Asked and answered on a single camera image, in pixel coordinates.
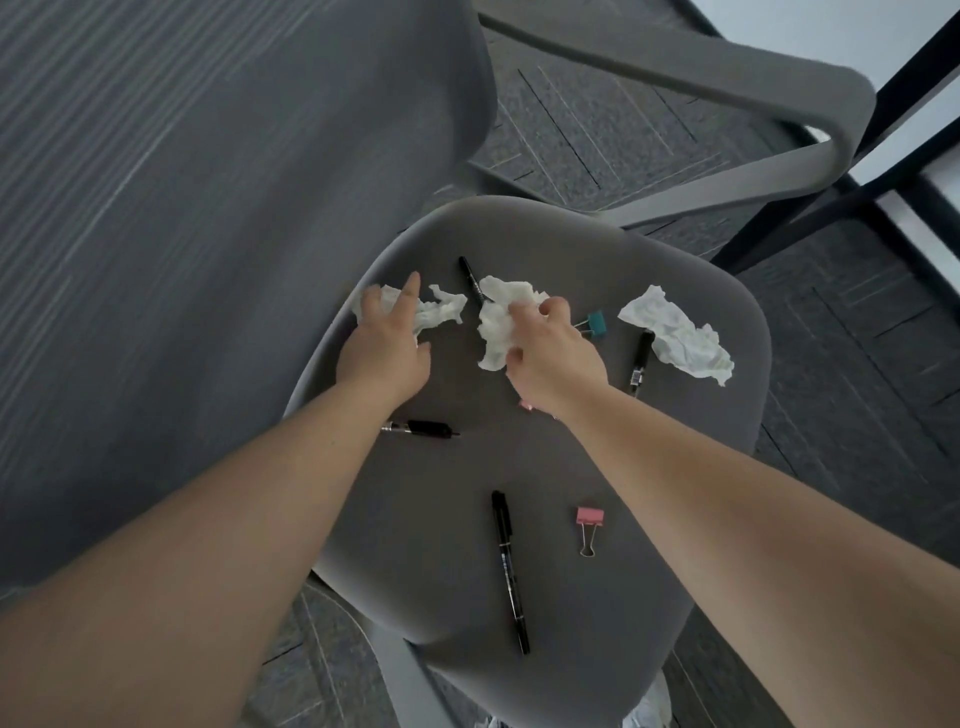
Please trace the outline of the grey chair base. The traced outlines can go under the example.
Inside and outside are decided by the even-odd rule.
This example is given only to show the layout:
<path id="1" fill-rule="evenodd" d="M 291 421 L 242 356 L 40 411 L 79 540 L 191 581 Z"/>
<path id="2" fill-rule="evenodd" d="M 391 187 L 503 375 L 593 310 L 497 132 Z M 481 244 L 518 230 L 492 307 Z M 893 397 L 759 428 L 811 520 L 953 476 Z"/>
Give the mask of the grey chair base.
<path id="1" fill-rule="evenodd" d="M 414 646 L 363 614 L 356 622 L 376 658 L 400 728 L 460 728 Z"/>

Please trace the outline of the white shoe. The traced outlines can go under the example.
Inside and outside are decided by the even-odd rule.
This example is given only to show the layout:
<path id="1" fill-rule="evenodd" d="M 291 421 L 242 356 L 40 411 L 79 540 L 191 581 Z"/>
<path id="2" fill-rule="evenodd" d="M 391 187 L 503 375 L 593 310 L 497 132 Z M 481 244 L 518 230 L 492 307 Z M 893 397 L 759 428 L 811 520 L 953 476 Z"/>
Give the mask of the white shoe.
<path id="1" fill-rule="evenodd" d="M 672 721 L 669 688 L 660 670 L 640 702 L 623 718 L 621 728 L 671 728 Z"/>

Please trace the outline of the person's left forearm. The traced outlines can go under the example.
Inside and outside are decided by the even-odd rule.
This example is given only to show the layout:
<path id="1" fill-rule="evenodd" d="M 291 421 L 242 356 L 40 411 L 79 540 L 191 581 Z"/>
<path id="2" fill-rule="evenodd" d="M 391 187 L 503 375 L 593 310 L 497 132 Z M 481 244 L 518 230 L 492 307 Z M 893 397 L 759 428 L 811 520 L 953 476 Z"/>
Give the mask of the person's left forearm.
<path id="1" fill-rule="evenodd" d="M 349 377 L 0 615 L 0 728 L 233 728 L 388 417 Z"/>

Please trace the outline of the black retractable pen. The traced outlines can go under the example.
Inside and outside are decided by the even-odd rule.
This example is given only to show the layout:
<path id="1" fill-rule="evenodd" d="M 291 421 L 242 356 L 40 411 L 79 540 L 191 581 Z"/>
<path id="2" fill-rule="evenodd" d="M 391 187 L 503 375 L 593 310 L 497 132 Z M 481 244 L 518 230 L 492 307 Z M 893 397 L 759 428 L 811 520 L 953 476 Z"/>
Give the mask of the black retractable pen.
<path id="1" fill-rule="evenodd" d="M 388 420 L 381 425 L 380 431 L 411 434 L 441 440 L 450 440 L 460 436 L 460 433 L 451 425 L 441 421 L 426 419 L 409 419 L 405 421 Z"/>

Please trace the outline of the white tissue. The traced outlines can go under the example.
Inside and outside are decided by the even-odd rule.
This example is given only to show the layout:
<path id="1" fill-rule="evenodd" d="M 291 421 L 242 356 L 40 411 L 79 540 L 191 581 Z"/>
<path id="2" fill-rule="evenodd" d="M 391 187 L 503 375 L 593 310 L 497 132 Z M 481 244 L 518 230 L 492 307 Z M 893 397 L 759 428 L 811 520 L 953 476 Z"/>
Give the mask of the white tissue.
<path id="1" fill-rule="evenodd" d="M 708 323 L 696 325 L 658 285 L 626 303 L 617 318 L 653 334 L 655 357 L 694 379 L 711 379 L 725 387 L 734 374 L 735 362 L 719 334 Z"/>
<path id="2" fill-rule="evenodd" d="M 418 297 L 420 285 L 414 283 L 397 288 L 391 285 L 369 285 L 354 297 L 352 311 L 358 323 L 372 309 L 382 313 L 382 319 L 389 328 L 397 333 L 404 331 L 417 340 L 426 330 L 454 322 L 462 323 L 462 312 L 467 303 L 464 294 L 450 294 L 438 285 L 429 286 L 434 299 L 424 301 Z"/>
<path id="3" fill-rule="evenodd" d="M 496 372 L 505 368 L 507 355 L 517 346 L 510 305 L 539 307 L 549 294 L 535 290 L 528 281 L 504 281 L 493 275 L 483 277 L 478 285 L 485 301 L 479 313 L 477 331 L 486 344 L 478 366 L 484 371 Z"/>

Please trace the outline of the person's left hand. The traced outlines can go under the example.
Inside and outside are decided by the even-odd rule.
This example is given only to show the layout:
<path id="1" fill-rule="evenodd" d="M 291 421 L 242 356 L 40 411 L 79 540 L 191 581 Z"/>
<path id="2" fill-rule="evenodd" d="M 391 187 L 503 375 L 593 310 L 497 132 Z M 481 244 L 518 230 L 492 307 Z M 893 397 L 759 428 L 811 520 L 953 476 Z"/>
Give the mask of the person's left hand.
<path id="1" fill-rule="evenodd" d="M 403 286 L 414 284 L 421 286 L 418 272 L 411 273 Z M 335 382 L 338 388 L 358 394 L 366 406 L 390 414 L 425 384 L 415 383 L 415 356 L 420 343 L 404 330 L 392 330 L 378 318 L 381 313 L 376 308 L 370 310 L 347 338 Z"/>

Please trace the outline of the person's right hand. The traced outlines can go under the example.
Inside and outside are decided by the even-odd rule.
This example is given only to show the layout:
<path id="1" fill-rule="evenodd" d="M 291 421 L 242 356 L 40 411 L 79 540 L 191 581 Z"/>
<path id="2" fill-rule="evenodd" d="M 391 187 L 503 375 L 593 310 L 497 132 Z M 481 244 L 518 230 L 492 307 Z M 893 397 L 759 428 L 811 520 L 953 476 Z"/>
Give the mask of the person's right hand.
<path id="1" fill-rule="evenodd" d="M 511 384 L 521 400 L 566 423 L 591 397 L 609 387 L 606 367 L 593 344 L 573 326 L 563 297 L 536 307 L 512 303 L 516 347 L 524 352 L 524 384 Z"/>

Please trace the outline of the person's right forearm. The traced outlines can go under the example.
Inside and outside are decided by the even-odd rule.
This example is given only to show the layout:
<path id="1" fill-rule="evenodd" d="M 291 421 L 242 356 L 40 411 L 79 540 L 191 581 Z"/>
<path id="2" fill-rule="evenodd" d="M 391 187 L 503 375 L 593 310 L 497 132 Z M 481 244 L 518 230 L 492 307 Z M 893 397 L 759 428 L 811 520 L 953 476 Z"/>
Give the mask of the person's right forearm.
<path id="1" fill-rule="evenodd" d="M 960 728 L 960 568 L 608 385 L 550 408 L 795 728 Z"/>

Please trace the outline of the grey chair seat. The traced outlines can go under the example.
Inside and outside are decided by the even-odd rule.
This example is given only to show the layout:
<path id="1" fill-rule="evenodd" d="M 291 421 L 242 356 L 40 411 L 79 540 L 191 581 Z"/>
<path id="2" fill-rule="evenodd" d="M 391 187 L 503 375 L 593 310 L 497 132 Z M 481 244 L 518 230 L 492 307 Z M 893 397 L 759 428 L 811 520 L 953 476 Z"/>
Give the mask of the grey chair seat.
<path id="1" fill-rule="evenodd" d="M 760 433 L 771 337 L 744 284 L 700 257 L 552 204 L 515 197 L 452 201 L 407 227 L 357 282 L 300 377 L 298 409 L 333 383 L 370 284 L 469 292 L 458 266 L 526 281 L 602 310 L 598 343 L 624 389 L 640 332 L 618 321 L 649 285 L 696 324 L 709 324 L 734 362 L 721 387 L 653 357 L 640 399 L 746 455 Z M 664 665 L 692 599 L 626 506 L 560 423 L 526 413 L 504 372 L 481 370 L 484 343 L 470 300 L 462 324 L 427 330 L 431 375 L 397 410 L 447 423 L 451 440 L 382 433 L 318 557 L 319 577 L 356 611 L 400 635 L 435 670 L 510 728 L 619 728 Z M 506 495 L 511 556 L 531 652 L 515 632 L 491 493 Z M 582 557 L 579 506 L 605 512 L 595 556 Z"/>

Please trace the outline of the black marker pen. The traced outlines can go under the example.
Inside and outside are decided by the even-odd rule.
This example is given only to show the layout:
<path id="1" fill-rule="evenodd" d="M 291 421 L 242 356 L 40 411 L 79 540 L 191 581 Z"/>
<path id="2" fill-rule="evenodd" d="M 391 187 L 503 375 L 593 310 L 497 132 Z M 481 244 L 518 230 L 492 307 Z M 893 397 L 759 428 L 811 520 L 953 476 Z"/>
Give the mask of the black marker pen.
<path id="1" fill-rule="evenodd" d="M 519 581 L 513 563 L 513 528 L 511 524 L 509 505 L 506 494 L 502 491 L 493 491 L 490 494 L 490 501 L 497 533 L 501 568 L 506 580 L 508 600 L 510 602 L 513 628 L 518 640 L 520 652 L 522 655 L 527 656 L 531 652 L 531 645 L 526 625 L 525 613 L 522 607 Z"/>
<path id="2" fill-rule="evenodd" d="M 486 303 L 491 303 L 493 300 L 483 292 L 470 262 L 464 256 L 459 256 L 458 265 L 477 306 L 482 307 Z"/>
<path id="3" fill-rule="evenodd" d="M 638 398 L 644 380 L 647 365 L 653 350 L 656 334 L 650 329 L 642 328 L 638 346 L 633 358 L 628 390 L 633 398 Z"/>

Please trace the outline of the black table frame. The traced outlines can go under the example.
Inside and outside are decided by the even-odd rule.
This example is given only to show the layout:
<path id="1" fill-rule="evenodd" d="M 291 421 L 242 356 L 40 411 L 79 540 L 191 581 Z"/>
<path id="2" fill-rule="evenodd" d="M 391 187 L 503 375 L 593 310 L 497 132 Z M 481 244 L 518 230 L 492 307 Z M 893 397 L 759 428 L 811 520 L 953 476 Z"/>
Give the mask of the black table frame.
<path id="1" fill-rule="evenodd" d="M 877 92 L 876 107 L 853 162 L 861 162 L 880 147 L 957 77 L 960 77 L 960 9 Z M 807 212 L 807 208 L 818 199 L 818 193 L 767 203 L 710 262 L 727 273 L 738 275 L 913 181 L 959 143 L 960 118 L 948 123 L 875 179 L 812 212 Z"/>

